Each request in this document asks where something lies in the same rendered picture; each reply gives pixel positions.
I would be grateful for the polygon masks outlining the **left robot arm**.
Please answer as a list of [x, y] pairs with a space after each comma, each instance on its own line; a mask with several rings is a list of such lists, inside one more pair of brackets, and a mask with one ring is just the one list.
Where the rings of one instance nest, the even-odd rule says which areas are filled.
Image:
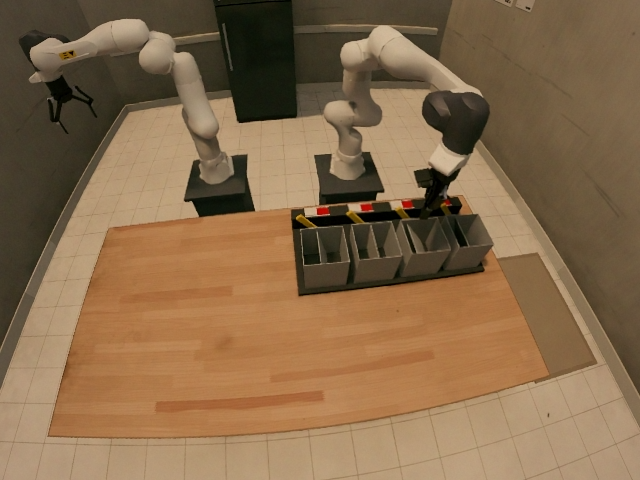
[[380, 69], [399, 79], [431, 83], [439, 90], [428, 93], [421, 108], [425, 122], [442, 133], [427, 164], [445, 176], [466, 165], [489, 116], [489, 105], [479, 90], [388, 25], [378, 26], [367, 39], [346, 43], [340, 58], [343, 92], [355, 102], [329, 102], [324, 109], [325, 120], [339, 135], [330, 173], [355, 180], [366, 172], [361, 156], [363, 137], [353, 127], [377, 126], [383, 118], [370, 94], [372, 71]]

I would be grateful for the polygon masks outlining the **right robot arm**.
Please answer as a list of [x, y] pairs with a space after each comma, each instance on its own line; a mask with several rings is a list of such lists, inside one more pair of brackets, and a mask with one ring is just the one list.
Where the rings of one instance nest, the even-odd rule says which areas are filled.
[[176, 44], [170, 35], [150, 32], [140, 19], [122, 19], [102, 24], [73, 42], [60, 34], [30, 30], [19, 37], [19, 44], [36, 71], [29, 78], [30, 83], [57, 80], [63, 74], [61, 65], [141, 50], [139, 64], [143, 70], [163, 75], [170, 72], [174, 79], [183, 105], [181, 115], [201, 162], [199, 177], [206, 183], [217, 184], [234, 174], [232, 157], [220, 149], [216, 136], [219, 123], [206, 97], [198, 66], [190, 53], [175, 53]]

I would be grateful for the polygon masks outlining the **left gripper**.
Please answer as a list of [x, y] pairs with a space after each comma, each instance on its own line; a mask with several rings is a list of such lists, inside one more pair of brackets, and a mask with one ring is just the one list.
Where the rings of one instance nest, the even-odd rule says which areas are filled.
[[449, 176], [445, 176], [433, 168], [430, 168], [430, 170], [432, 171], [433, 175], [437, 179], [436, 181], [432, 181], [432, 186], [430, 185], [430, 187], [427, 187], [425, 189], [424, 206], [422, 207], [418, 215], [419, 219], [425, 219], [425, 220], [427, 220], [432, 210], [436, 210], [445, 200], [449, 199], [449, 195], [447, 195], [446, 190], [448, 190], [449, 184], [456, 179], [461, 168], [457, 169], [455, 172], [451, 173]]

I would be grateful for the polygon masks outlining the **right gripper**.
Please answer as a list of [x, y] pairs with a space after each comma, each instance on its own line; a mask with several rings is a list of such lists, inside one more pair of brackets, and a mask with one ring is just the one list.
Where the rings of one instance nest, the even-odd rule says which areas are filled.
[[[76, 99], [76, 100], [79, 100], [81, 102], [84, 102], [84, 103], [86, 103], [88, 105], [88, 107], [90, 108], [90, 110], [91, 110], [92, 114], [94, 115], [94, 117], [97, 118], [97, 115], [95, 114], [95, 112], [94, 112], [94, 110], [92, 108], [92, 106], [93, 106], [92, 102], [94, 101], [94, 99], [92, 99], [90, 96], [88, 96], [83, 91], [81, 91], [77, 85], [74, 85], [72, 88], [70, 88], [68, 86], [66, 80], [64, 79], [63, 75], [61, 75], [61, 77], [58, 78], [57, 80], [52, 81], [52, 82], [45, 82], [45, 84], [47, 85], [48, 89], [50, 90], [50, 92], [53, 95], [53, 97], [46, 99], [47, 102], [48, 102], [48, 105], [49, 105], [50, 121], [53, 122], [53, 123], [55, 122], [56, 124], [60, 124], [66, 134], [68, 134], [68, 132], [65, 129], [65, 127], [63, 126], [63, 124], [61, 123], [61, 121], [59, 120], [60, 119], [62, 103], [66, 103], [68, 101], [71, 101], [72, 98]], [[80, 97], [72, 95], [73, 94], [73, 90], [78, 91], [79, 93], [84, 95], [89, 100], [87, 101], [85, 99], [82, 99]], [[53, 100], [57, 101], [57, 108], [56, 108], [55, 118], [54, 118], [54, 111], [53, 111], [53, 104], [52, 104]]]

